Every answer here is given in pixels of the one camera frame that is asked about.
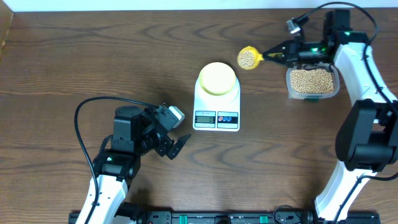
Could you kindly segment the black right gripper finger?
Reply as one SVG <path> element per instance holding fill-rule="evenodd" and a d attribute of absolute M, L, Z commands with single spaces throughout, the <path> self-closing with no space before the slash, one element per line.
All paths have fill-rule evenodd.
<path fill-rule="evenodd" d="M 269 50 L 266 50 L 265 52 L 262 53 L 262 56 L 264 58 L 266 57 L 284 57 L 287 54 L 287 47 L 289 45 L 289 42 L 282 42 L 279 45 L 276 45 L 275 47 L 270 48 Z"/>
<path fill-rule="evenodd" d="M 275 63 L 278 63 L 278 64 L 283 65 L 285 67 L 294 67 L 294 63 L 288 61 L 284 57 L 281 57 L 281 58 L 279 58 L 279 57 L 264 57 L 264 60 L 265 61 L 270 61 L 270 62 L 275 62 Z"/>

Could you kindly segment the yellow plastic scoop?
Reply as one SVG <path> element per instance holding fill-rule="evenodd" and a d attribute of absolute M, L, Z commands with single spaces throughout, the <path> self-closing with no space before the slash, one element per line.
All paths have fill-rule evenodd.
<path fill-rule="evenodd" d="M 237 63 L 242 69 L 255 69 L 261 61 L 264 58 L 254 47 L 247 46 L 238 53 Z"/>

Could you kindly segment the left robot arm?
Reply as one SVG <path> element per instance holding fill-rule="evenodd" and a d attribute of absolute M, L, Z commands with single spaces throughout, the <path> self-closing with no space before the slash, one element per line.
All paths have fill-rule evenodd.
<path fill-rule="evenodd" d="M 77 223 L 111 223 L 141 167 L 141 157 L 151 150 L 161 157 L 177 157 L 190 135 L 174 141 L 168 133 L 184 118 L 175 106 L 117 108 L 113 134 L 104 139 L 94 159 L 94 176 Z"/>

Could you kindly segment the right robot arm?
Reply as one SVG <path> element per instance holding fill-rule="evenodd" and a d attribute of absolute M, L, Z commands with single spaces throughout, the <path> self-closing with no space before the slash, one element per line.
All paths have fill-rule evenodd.
<path fill-rule="evenodd" d="M 343 77 L 351 110 L 336 135 L 338 162 L 314 200 L 314 210 L 301 217 L 302 223 L 340 223 L 347 220 L 351 204 L 369 180 L 397 178 L 378 176 L 385 166 L 397 162 L 397 97 L 374 62 L 374 37 L 351 28 L 349 10 L 325 14 L 319 42 L 305 41 L 302 27 L 310 15 L 307 12 L 288 20 L 294 38 L 265 51 L 262 57 L 289 68 L 328 63 Z"/>

